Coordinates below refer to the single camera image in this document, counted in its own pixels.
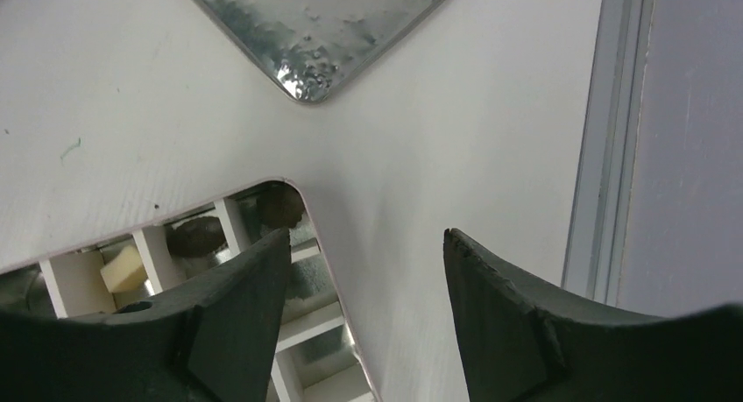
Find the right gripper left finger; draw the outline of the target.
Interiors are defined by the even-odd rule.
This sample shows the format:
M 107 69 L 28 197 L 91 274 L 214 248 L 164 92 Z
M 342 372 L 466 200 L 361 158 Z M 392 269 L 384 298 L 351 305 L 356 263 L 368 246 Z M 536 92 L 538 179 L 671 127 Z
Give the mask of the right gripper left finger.
M 286 229 L 115 313 L 1 314 L 4 401 L 263 401 L 291 270 Z

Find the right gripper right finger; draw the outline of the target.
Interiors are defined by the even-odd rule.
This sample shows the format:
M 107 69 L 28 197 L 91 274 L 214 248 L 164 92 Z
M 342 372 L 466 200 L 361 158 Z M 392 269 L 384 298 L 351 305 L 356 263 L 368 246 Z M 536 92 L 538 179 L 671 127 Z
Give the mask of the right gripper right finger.
M 662 318 L 570 293 L 447 229 L 443 262 L 472 401 L 739 401 L 742 307 Z

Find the pink compartment box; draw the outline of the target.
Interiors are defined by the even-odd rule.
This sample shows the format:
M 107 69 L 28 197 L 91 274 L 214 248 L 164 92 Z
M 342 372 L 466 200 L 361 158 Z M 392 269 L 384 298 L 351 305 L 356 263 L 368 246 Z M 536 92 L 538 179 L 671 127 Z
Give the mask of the pink compartment box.
M 268 180 L 86 247 L 1 271 L 1 314 L 112 314 L 286 229 L 291 270 L 263 401 L 373 401 L 353 332 L 299 190 Z

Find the silver tin lid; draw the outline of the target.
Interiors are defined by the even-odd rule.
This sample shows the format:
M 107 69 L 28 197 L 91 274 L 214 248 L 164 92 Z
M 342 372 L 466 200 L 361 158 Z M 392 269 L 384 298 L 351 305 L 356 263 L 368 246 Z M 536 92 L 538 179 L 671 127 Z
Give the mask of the silver tin lid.
M 319 104 L 446 0 L 192 0 L 295 102 Z

